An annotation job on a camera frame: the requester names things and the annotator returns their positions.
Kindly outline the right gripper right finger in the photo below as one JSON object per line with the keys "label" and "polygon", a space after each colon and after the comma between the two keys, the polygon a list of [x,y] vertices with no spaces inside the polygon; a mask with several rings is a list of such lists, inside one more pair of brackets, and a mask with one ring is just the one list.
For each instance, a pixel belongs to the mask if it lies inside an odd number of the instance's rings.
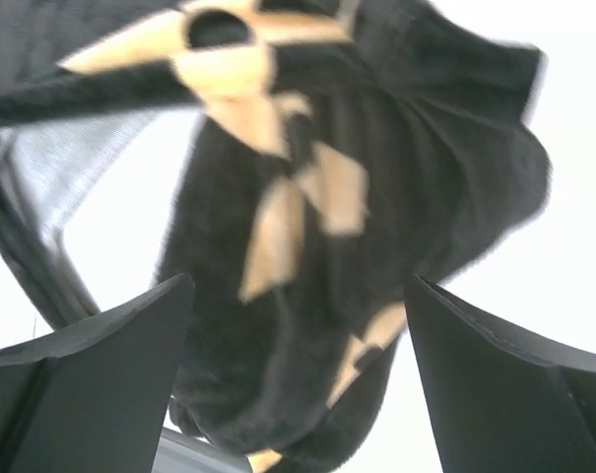
{"label": "right gripper right finger", "polygon": [[422,278],[406,309],[445,472],[596,472],[596,354]]}

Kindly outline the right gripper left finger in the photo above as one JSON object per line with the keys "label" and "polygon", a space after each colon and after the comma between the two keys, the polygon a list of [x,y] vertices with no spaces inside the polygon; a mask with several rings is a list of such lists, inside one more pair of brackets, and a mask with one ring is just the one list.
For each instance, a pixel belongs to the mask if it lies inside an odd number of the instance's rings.
{"label": "right gripper left finger", "polygon": [[0,472],[149,472],[194,301],[180,275],[0,350]]}

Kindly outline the black beige patterned pillowcase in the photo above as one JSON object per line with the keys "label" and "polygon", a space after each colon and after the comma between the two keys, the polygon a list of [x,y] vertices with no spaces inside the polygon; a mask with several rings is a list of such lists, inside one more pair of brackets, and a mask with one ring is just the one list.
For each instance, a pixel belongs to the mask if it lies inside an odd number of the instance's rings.
{"label": "black beige patterned pillowcase", "polygon": [[429,1],[0,1],[0,254],[54,326],[94,315],[52,239],[99,158],[198,108],[155,276],[196,289],[172,420],[256,472],[332,472],[382,405],[408,280],[543,207],[543,61]]}

